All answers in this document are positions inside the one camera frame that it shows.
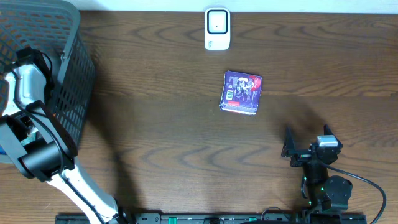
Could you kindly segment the white barcode scanner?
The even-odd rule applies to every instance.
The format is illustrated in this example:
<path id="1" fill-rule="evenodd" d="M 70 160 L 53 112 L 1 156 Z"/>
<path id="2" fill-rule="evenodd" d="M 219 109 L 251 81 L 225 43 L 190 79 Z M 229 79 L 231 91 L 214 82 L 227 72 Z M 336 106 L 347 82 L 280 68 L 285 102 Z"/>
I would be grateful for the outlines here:
<path id="1" fill-rule="evenodd" d="M 231 43 L 231 15 L 226 8 L 214 7 L 205 11 L 205 48 L 227 50 Z"/>

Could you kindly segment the purple noodle packet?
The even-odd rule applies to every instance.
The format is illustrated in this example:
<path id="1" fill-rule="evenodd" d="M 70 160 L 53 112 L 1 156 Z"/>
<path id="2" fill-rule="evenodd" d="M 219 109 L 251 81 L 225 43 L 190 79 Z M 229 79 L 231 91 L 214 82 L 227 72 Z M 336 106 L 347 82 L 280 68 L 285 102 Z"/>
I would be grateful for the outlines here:
<path id="1" fill-rule="evenodd" d="M 261 91 L 261 76 L 229 70 L 224 74 L 220 110 L 256 115 Z"/>

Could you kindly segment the grey plastic mesh basket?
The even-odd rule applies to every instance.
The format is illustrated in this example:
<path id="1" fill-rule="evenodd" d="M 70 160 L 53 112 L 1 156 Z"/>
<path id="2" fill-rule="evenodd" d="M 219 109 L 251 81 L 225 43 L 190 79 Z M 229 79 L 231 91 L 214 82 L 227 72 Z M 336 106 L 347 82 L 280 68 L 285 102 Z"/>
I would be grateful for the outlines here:
<path id="1" fill-rule="evenodd" d="M 66 1 L 1 1 L 1 65 L 25 47 L 50 58 L 53 89 L 48 109 L 78 144 L 95 82 L 95 68 L 80 37 L 80 13 Z"/>

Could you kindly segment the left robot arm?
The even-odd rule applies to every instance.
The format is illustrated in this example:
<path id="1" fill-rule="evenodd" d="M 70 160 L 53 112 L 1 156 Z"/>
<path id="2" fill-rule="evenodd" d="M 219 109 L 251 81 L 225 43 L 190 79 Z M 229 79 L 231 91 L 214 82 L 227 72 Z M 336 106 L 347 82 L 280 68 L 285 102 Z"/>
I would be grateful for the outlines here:
<path id="1" fill-rule="evenodd" d="M 18 50 L 1 78 L 1 148 L 19 172 L 63 192 L 90 223 L 132 223 L 131 217 L 80 165 L 77 146 L 47 108 L 55 88 L 50 57 Z"/>

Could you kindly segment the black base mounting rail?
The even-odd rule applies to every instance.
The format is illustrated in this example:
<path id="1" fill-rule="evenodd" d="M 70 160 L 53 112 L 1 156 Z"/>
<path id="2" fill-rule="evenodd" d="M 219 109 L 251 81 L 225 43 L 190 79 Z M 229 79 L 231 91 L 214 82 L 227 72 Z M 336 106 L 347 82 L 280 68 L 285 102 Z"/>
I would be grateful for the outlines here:
<path id="1" fill-rule="evenodd" d="M 137 213 L 132 219 L 137 224 L 239 224 L 239 223 L 341 223 L 341 224 L 366 224 L 364 215 L 321 215 L 313 214 L 310 220 L 292 218 L 281 212 L 261 214 L 165 214 Z"/>

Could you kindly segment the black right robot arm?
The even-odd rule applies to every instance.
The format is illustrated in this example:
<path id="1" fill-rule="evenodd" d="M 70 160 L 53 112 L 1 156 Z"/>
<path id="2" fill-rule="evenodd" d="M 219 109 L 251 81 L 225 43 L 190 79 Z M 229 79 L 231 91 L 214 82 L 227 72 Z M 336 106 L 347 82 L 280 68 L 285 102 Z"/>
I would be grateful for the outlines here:
<path id="1" fill-rule="evenodd" d="M 323 131 L 308 149 L 297 149 L 291 130 L 286 129 L 281 156 L 290 158 L 290 166 L 303 168 L 301 193 L 310 202 L 308 208 L 289 217 L 291 223 L 341 223 L 341 214 L 348 209 L 352 183 L 328 174 L 343 145 L 327 125 Z"/>

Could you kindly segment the mint green wipes packet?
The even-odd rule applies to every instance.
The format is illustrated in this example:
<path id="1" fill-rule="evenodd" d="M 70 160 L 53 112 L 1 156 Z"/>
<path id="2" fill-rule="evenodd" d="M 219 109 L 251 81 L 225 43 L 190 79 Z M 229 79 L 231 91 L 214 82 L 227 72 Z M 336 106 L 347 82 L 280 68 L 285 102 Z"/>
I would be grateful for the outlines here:
<path id="1" fill-rule="evenodd" d="M 23 140 L 21 141 L 21 144 L 22 144 L 23 146 L 25 146 L 25 145 L 28 145 L 28 144 L 30 144 L 30 143 L 36 141 L 36 140 L 37 140 L 37 136 L 36 136 L 36 135 L 28 135 L 25 139 L 23 139 Z"/>

